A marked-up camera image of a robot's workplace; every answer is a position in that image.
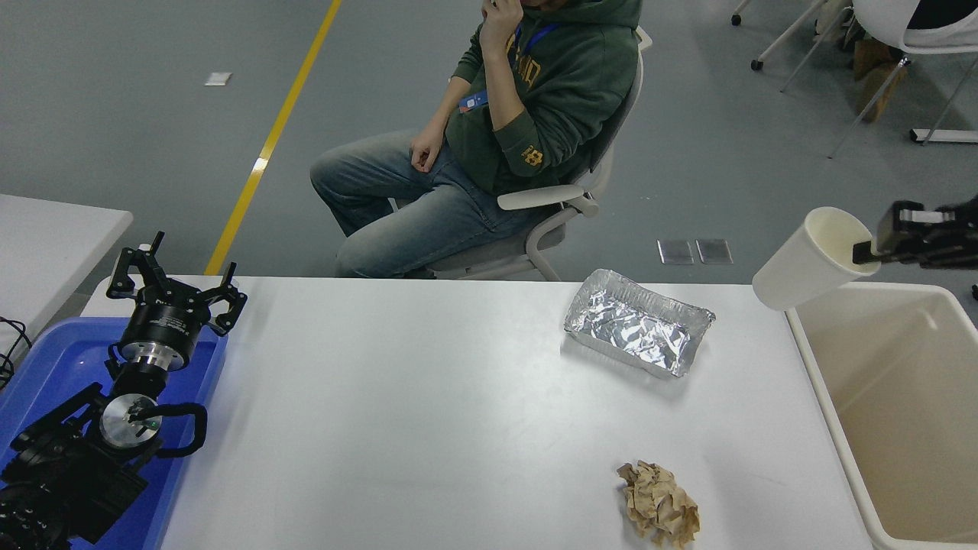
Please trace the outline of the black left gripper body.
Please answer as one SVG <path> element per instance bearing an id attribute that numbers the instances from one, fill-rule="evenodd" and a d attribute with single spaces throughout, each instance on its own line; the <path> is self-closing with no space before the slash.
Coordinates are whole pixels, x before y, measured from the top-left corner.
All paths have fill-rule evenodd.
<path id="1" fill-rule="evenodd" d="M 158 299 L 134 299 L 132 317 L 120 338 L 120 351 L 135 358 L 151 345 L 169 348 L 181 358 L 192 355 L 205 324 L 199 304 L 169 304 Z"/>

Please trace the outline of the person's right hand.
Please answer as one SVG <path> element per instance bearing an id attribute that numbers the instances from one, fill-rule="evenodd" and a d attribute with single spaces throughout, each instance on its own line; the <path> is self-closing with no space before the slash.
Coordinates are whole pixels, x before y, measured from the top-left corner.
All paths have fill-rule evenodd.
<path id="1" fill-rule="evenodd" d="M 429 173 L 436 163 L 444 141 L 442 125 L 427 125 L 413 137 L 410 144 L 411 166 L 416 171 Z"/>

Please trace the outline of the person's left hand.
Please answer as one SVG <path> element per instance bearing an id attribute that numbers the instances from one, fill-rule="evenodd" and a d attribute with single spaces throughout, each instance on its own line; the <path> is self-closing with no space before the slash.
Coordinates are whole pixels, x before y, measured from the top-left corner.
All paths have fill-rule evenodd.
<path id="1" fill-rule="evenodd" d="M 480 45 L 484 51 L 503 51 L 523 20 L 523 5 L 520 1 L 482 1 L 480 10 L 484 18 Z"/>

